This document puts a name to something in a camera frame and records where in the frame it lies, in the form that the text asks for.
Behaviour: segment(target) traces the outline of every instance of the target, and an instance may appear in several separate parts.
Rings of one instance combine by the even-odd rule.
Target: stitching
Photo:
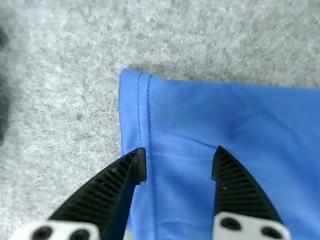
[[[157,224],[156,224],[156,219],[157,219],[157,198],[156,198],[156,190],[155,190],[155,186],[156,186],[156,178],[155,178],[155,168],[154,168],[154,164],[153,164],[153,160],[152,160],[152,154],[151,154],[151,120],[150,120],[150,97],[149,97],[149,86],[150,86],[150,80],[151,80],[152,75],[150,75],[149,79],[148,79],[148,83],[147,83],[147,92],[146,92],[146,99],[147,99],[147,113],[148,113],[148,132],[149,132],[149,157],[151,159],[151,169],[152,169],[152,183],[153,183],[153,200],[154,200],[154,240],[157,239]]]
[[[142,147],[142,140],[141,140],[141,127],[140,127],[140,106],[139,106],[139,89],[140,89],[140,76],[141,76],[142,72],[140,72],[139,76],[138,76],[138,81],[137,81],[137,86],[138,86],[138,90],[137,90],[137,97],[136,97],[136,104],[137,104],[137,108],[138,108],[138,126],[139,126],[139,139],[140,139],[140,147]]]

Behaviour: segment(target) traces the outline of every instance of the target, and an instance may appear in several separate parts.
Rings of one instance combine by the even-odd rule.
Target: dark object
[[[221,146],[213,156],[211,179],[216,181],[214,215],[230,212],[282,223],[256,180]]]
[[[8,37],[5,34],[5,31],[3,28],[0,26],[0,49],[4,47],[8,42]]]
[[[85,229],[79,229],[72,233],[70,240],[88,240],[90,237],[90,234]]]
[[[75,192],[50,220],[95,224],[102,240],[122,240],[136,185],[147,180],[144,148],[119,158]]]
[[[226,217],[226,218],[222,219],[220,224],[222,227],[230,229],[230,230],[241,230],[240,223],[231,217]]]
[[[49,226],[43,226],[34,232],[32,240],[46,240],[51,236],[52,229]]]
[[[270,238],[282,239],[282,235],[272,227],[266,226],[266,227],[262,228],[261,232],[263,235],[268,236]]]

